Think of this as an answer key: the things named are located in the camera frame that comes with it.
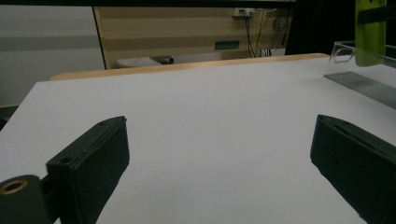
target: wall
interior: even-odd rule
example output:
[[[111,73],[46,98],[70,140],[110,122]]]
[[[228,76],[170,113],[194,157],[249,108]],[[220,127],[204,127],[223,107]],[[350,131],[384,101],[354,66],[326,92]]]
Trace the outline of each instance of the wall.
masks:
[[[219,51],[223,59],[248,57],[245,21],[233,17],[232,8],[97,7],[95,14],[107,68],[124,58]],[[279,40],[284,34],[287,38],[290,17],[286,10],[258,10],[249,19],[251,42],[256,42],[262,26],[262,49],[285,48],[286,41],[281,44]],[[282,34],[273,28],[277,18],[278,25],[285,25]],[[221,40],[239,40],[239,49],[215,50],[215,42]]]
[[[19,105],[37,81],[101,69],[90,7],[0,6],[0,107]]]

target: electrical outlet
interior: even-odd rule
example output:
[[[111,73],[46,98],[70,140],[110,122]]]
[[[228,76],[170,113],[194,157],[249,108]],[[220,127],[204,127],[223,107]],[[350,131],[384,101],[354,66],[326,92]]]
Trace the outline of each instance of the electrical outlet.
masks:
[[[235,7],[233,9],[233,16],[235,17],[244,17],[245,13],[244,11],[246,11],[247,16],[251,17],[254,15],[254,13],[256,12],[256,8],[251,8],[251,7]]]

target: white wall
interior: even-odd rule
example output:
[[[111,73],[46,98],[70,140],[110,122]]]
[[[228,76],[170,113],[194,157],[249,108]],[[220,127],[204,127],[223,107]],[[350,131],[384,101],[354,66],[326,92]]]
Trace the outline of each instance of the white wall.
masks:
[[[19,105],[37,81],[101,69],[90,7],[0,6],[0,107]]]

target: white table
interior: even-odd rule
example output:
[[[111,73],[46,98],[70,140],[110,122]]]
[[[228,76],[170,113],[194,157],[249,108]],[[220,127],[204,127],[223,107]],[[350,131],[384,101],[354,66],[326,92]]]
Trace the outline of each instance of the white table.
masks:
[[[92,125],[124,115],[131,164],[98,223],[364,223],[311,163],[316,116],[396,145],[396,110],[323,77],[327,61],[37,83],[0,132],[0,180],[43,177]]]

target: wooden table edge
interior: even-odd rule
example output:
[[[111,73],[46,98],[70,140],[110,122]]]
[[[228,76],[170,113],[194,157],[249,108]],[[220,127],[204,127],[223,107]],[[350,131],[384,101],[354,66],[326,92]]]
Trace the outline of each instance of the wooden table edge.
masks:
[[[263,57],[263,58],[234,59],[234,60],[224,60],[224,61],[214,61],[214,62],[204,62],[204,63],[177,63],[177,64],[168,64],[163,66],[132,67],[132,68],[108,69],[108,70],[100,70],[100,71],[62,73],[51,77],[49,80],[59,81],[59,80],[68,80],[68,79],[77,79],[77,78],[90,78],[90,77],[112,77],[112,76],[157,73],[157,72],[165,72],[165,71],[176,71],[176,70],[206,68],[206,67],[226,66],[226,65],[236,65],[236,64],[286,62],[286,61],[326,58],[326,57],[330,57],[330,56],[328,54],[323,54],[323,53],[310,53],[310,54],[295,54],[295,55]]]

